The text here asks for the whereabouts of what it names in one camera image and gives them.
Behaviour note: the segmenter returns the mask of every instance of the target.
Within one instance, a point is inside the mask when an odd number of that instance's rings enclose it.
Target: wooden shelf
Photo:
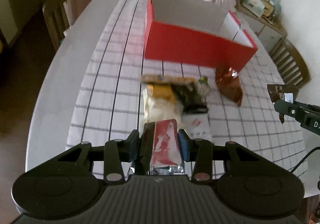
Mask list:
[[[283,37],[287,37],[288,33],[286,31],[285,28],[282,27],[282,25],[280,23],[274,22],[274,25],[271,25],[268,21],[266,21],[263,18],[259,18],[257,16],[255,16],[252,12],[250,12],[247,8],[245,8],[244,6],[242,6],[239,2],[236,5],[236,9],[240,12],[242,12],[243,14],[251,17],[252,19],[255,19],[257,21],[259,21],[260,23],[264,24],[265,26],[268,26],[269,28],[271,28],[272,30],[276,31],[277,33],[281,34]]]

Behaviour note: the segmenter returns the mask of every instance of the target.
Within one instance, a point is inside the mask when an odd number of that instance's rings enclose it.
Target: red and white box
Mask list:
[[[145,58],[240,72],[257,51],[231,12],[201,0],[148,0]]]

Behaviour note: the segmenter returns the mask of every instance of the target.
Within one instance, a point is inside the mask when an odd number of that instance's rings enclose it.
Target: food package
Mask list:
[[[227,67],[217,67],[215,82],[220,93],[241,106],[243,92],[238,73]]]
[[[207,96],[210,92],[208,77],[202,76],[197,82],[198,93],[202,96]]]
[[[194,83],[188,85],[172,85],[172,90],[183,105],[184,114],[202,114],[207,113],[208,108],[199,95]]]
[[[183,174],[178,129],[175,120],[156,122],[150,161],[151,175]]]
[[[151,92],[151,97],[154,99],[162,98],[171,102],[172,104],[177,103],[177,100],[173,94],[173,91],[170,85],[148,84],[147,89],[149,92]]]
[[[153,98],[151,90],[150,87],[146,87],[142,92],[144,101],[144,120],[142,123],[175,119],[180,126],[182,105],[176,100],[172,102],[172,98],[170,101],[163,98]]]
[[[289,85],[267,85],[267,89],[270,95],[271,102],[274,104],[278,100],[283,100],[286,102],[293,103],[299,93],[298,87],[295,85],[289,84]],[[287,115],[280,114],[279,113],[279,119],[281,123],[284,123],[284,120],[287,118]]]
[[[244,0],[242,5],[259,18],[261,18],[265,8],[261,0]]]
[[[141,76],[141,82],[143,83],[156,83],[156,84],[173,84],[173,85],[186,85],[196,80],[192,77],[172,77],[156,74],[143,74]]]

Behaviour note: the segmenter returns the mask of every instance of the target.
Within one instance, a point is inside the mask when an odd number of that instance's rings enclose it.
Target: black cable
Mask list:
[[[309,153],[307,153],[300,162],[291,170],[291,173],[293,173],[308,157],[311,155],[314,151],[320,150],[320,147],[315,147],[313,148]]]

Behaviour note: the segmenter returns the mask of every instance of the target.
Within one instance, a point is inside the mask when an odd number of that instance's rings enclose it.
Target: grid pattern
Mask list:
[[[126,139],[133,129],[141,132],[141,74],[196,79],[208,76],[212,91],[206,101],[212,142],[224,146],[229,140],[236,141],[287,170],[293,168],[305,155],[305,144],[299,124],[288,118],[282,125],[273,108],[267,84],[283,81],[259,41],[259,50],[239,76],[244,96],[238,108],[220,95],[214,69],[143,58],[146,3],[147,0],[120,0],[113,11],[82,81],[67,149],[82,141],[103,146],[108,140]],[[125,174],[129,167],[129,163],[123,163]],[[185,164],[189,176],[193,167],[193,163]],[[295,172],[302,181],[307,168],[304,162]],[[101,178],[103,162],[96,162],[93,172]],[[214,162],[213,178],[223,173],[223,163]]]

